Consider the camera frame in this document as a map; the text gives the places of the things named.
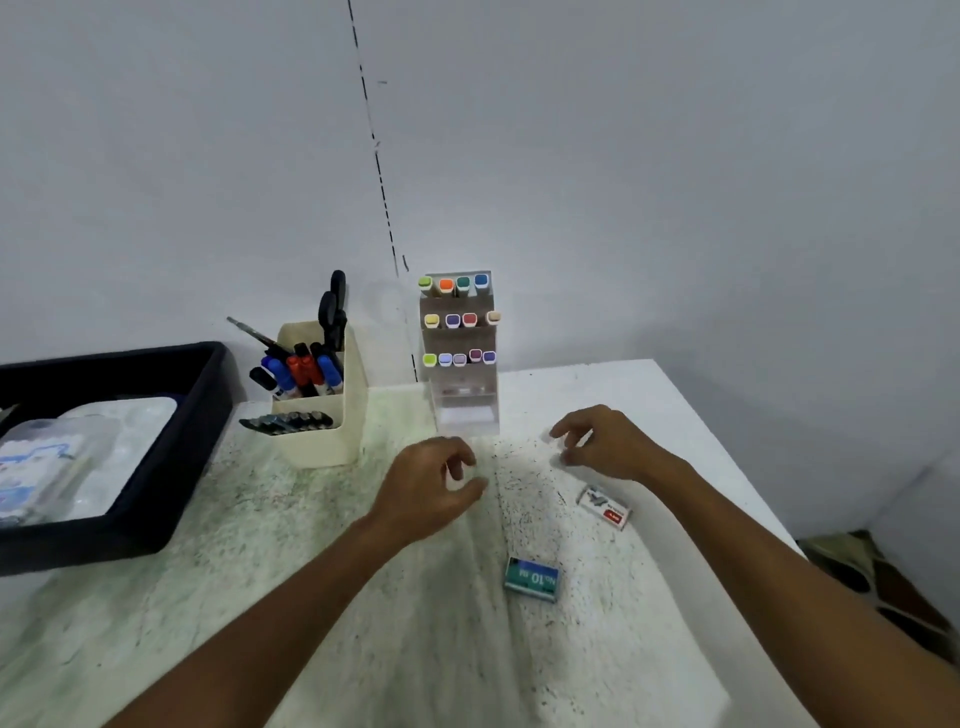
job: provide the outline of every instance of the person's left hand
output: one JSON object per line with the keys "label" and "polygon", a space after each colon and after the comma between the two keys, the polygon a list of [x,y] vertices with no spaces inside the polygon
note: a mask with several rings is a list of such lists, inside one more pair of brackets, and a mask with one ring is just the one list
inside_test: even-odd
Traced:
{"label": "person's left hand", "polygon": [[459,437],[433,437],[400,451],[383,479],[368,515],[403,548],[432,536],[456,520],[487,487],[473,478],[458,491],[446,487],[447,471],[463,480],[464,464],[476,465],[469,445]]}

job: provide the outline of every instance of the black tray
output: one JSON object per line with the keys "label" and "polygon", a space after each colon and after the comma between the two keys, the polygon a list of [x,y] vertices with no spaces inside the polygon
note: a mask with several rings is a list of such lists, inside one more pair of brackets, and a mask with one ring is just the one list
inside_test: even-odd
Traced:
{"label": "black tray", "polygon": [[170,422],[103,516],[0,528],[0,575],[156,553],[173,535],[233,408],[218,341],[0,367],[0,435],[81,404],[168,395]]}

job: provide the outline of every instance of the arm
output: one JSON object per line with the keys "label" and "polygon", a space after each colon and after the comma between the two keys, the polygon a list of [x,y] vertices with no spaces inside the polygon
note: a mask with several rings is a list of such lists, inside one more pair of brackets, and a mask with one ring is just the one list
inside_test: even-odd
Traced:
{"label": "arm", "polygon": [[663,501],[824,728],[960,725],[960,677],[951,667],[733,505],[622,412],[603,405],[571,412],[550,434],[566,436],[568,465],[636,480]]}
{"label": "arm", "polygon": [[259,728],[357,593],[405,546],[452,522],[486,487],[460,438],[404,449],[370,513],[121,711],[106,728]]}

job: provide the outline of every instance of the desk organizer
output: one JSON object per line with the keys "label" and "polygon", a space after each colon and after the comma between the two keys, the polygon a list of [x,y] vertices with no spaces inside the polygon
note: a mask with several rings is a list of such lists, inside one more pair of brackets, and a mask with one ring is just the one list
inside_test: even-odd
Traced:
{"label": "desk organizer", "polygon": [[[487,285],[478,289],[476,276],[486,276]],[[434,281],[432,288],[420,290],[420,336],[423,352],[466,354],[470,350],[496,352],[497,326],[487,324],[486,316],[495,311],[493,301],[493,276],[490,271],[428,274]],[[437,286],[442,279],[470,279],[468,290],[444,295]],[[467,328],[445,326],[446,316],[456,314],[463,319],[465,313],[477,316],[477,325]],[[440,317],[437,328],[429,328],[425,317],[435,314]],[[463,366],[422,366],[421,370],[429,383],[433,399],[433,412],[437,431],[442,435],[496,435],[500,431],[500,408],[497,399],[496,363],[468,363]]]}
{"label": "desk organizer", "polygon": [[155,553],[166,546],[230,417],[219,341],[0,367],[0,425],[55,418],[82,404],[137,397],[177,409],[103,516],[0,528],[0,575]]}
{"label": "desk organizer", "polygon": [[[360,454],[363,423],[367,419],[367,374],[360,360],[356,336],[349,324],[345,339],[344,350],[337,353],[344,365],[342,393],[274,402],[274,414],[320,410],[333,419],[331,429],[291,432],[270,438],[295,468],[346,465],[354,462]],[[317,321],[284,324],[276,336],[276,342],[291,351],[298,342],[309,345],[323,340],[324,330]]]}

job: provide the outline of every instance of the tabletop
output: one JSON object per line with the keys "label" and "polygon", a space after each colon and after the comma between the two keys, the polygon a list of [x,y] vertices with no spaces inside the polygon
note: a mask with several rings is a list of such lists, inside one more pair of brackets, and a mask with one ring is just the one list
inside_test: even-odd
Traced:
{"label": "tabletop", "polygon": [[[540,438],[570,409],[615,406],[796,547],[656,363],[512,372],[499,389],[500,435],[471,441],[487,493],[374,577],[270,725],[814,725],[662,504],[556,467]],[[298,472],[236,424],[265,407],[234,413],[163,551],[59,570],[0,607],[0,724],[101,725],[329,544],[394,454],[435,432],[422,387],[372,390],[359,461]],[[585,482],[635,508],[623,531],[575,505]],[[508,555],[559,567],[557,603],[505,593]]]}

